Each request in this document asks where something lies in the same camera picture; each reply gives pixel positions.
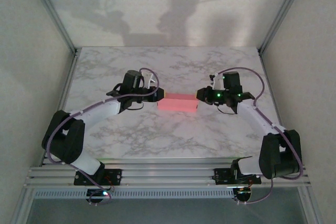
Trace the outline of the pink and white paper box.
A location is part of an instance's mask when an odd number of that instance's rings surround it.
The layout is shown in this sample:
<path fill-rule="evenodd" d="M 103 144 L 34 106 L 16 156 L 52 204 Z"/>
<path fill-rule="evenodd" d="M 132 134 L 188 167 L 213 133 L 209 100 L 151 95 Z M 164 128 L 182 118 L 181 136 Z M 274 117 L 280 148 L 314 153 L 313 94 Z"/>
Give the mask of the pink and white paper box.
<path fill-rule="evenodd" d="M 194 94 L 165 93 L 157 107 L 164 111 L 196 112 L 198 99 Z"/>

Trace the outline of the aluminium frame post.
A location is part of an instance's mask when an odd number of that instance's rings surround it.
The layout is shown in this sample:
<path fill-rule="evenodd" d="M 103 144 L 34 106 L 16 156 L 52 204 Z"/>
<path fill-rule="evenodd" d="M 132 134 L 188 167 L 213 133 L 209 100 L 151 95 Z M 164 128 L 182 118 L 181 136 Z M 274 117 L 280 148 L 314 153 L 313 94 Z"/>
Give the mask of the aluminium frame post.
<path fill-rule="evenodd" d="M 69 48 L 71 54 L 73 56 L 77 53 L 77 48 L 72 42 L 68 32 L 66 31 L 53 3 L 51 0 L 40 0 L 43 4 L 44 8 L 46 9 L 49 17 L 51 18 L 52 22 L 55 24 L 58 32 L 60 33 L 61 37 L 63 38 L 64 42 L 66 43 L 67 47 Z"/>
<path fill-rule="evenodd" d="M 258 54 L 261 58 L 270 46 L 273 38 L 275 37 L 278 29 L 280 28 L 294 1 L 295 0 L 283 0 L 282 4 L 280 5 L 280 8 L 275 18 L 273 19 L 270 28 L 268 29 L 262 43 L 258 47 Z"/>

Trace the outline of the aluminium frame cross rails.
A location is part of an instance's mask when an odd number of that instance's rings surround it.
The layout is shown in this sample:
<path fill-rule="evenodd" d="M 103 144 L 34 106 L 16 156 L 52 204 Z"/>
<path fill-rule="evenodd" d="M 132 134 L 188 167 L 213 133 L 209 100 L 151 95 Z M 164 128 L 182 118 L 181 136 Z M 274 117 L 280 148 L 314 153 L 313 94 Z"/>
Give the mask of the aluminium frame cross rails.
<path fill-rule="evenodd" d="M 215 187 L 214 169 L 229 168 L 231 158 L 123 158 L 105 159 L 106 168 L 121 169 L 123 188 Z M 44 160 L 28 170 L 25 188 L 73 187 L 76 171 Z"/>

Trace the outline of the aluminium frame leg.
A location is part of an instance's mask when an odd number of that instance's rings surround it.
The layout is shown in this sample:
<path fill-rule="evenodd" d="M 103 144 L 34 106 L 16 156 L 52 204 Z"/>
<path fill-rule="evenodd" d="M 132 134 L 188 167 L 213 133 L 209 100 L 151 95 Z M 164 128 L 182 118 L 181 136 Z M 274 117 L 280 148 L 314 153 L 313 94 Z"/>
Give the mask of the aluminium frame leg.
<path fill-rule="evenodd" d="M 301 186 L 298 187 L 301 204 L 303 207 L 304 215 L 307 224 L 324 224 L 316 197 L 311 187 Z"/>
<path fill-rule="evenodd" d="M 21 190 L 10 224 L 26 224 L 34 197 L 34 189 L 23 188 Z"/>

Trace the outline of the aluminium side rail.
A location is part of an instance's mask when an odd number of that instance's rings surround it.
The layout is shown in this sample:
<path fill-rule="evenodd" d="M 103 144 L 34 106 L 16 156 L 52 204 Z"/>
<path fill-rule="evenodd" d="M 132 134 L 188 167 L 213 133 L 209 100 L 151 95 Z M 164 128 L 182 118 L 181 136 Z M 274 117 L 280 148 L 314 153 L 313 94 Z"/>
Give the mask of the aluminium side rail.
<path fill-rule="evenodd" d="M 270 95 L 271 95 L 271 98 L 272 98 L 272 102 L 273 102 L 273 105 L 274 105 L 274 108 L 275 108 L 275 111 L 276 111 L 276 116 L 277 116 L 278 122 L 279 122 L 279 124 L 283 125 L 284 123 L 283 123 L 283 120 L 281 118 L 279 108 L 277 106 L 276 98 L 275 98 L 275 95 L 274 95 L 274 91 L 273 91 L 273 88 L 272 88 L 272 85 L 271 85 L 271 82 L 270 82 L 270 77 L 269 77 L 268 71 L 266 69 L 264 59 L 263 59 L 260 51 L 259 50 L 257 50 L 257 51 L 258 51 L 260 62 L 261 62 L 261 65 L 262 65 L 262 68 L 263 68 L 263 71 L 264 71 L 264 75 L 265 75 L 265 78 L 266 78 L 266 81 L 267 81 L 267 84 L 268 84 L 268 88 L 269 88 L 269 92 L 270 92 Z"/>
<path fill-rule="evenodd" d="M 66 78 L 65 78 L 65 82 L 62 85 L 62 90 L 61 90 L 61 94 L 60 94 L 60 99 L 58 101 L 58 105 L 57 105 L 54 113 L 52 114 L 52 116 L 49 117 L 49 121 L 51 121 L 52 117 L 54 116 L 54 114 L 57 111 L 64 109 L 65 106 L 66 106 L 68 96 L 69 96 L 69 91 L 70 91 L 71 84 L 72 84 L 72 81 L 73 81 L 73 77 L 74 77 L 74 74 L 75 74 L 75 69 L 76 69 L 80 54 L 81 54 L 81 50 L 82 50 L 82 48 L 77 48 L 76 53 L 73 55 L 69 70 L 66 72 L 67 75 L 66 75 Z"/>

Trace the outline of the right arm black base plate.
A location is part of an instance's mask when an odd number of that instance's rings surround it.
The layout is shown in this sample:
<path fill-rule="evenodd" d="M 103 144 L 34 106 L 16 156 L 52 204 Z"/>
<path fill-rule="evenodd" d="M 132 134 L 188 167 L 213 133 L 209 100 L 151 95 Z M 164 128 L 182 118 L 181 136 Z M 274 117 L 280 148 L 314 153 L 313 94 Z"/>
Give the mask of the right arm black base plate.
<path fill-rule="evenodd" d="M 261 179 L 256 175 L 243 175 L 238 170 L 216 168 L 212 179 L 216 185 L 260 185 Z"/>

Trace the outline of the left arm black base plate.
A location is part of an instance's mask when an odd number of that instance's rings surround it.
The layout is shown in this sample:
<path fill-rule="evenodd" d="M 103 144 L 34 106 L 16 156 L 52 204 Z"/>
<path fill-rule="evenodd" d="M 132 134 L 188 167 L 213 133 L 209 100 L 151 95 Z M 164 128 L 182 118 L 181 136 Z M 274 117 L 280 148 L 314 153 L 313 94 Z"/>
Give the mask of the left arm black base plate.
<path fill-rule="evenodd" d="M 89 177 L 101 186 L 119 186 L 122 178 L 122 170 L 104 169 L 97 171 L 94 175 L 89 175 Z M 93 186 L 93 183 L 80 172 L 76 172 L 73 184 L 75 186 Z"/>

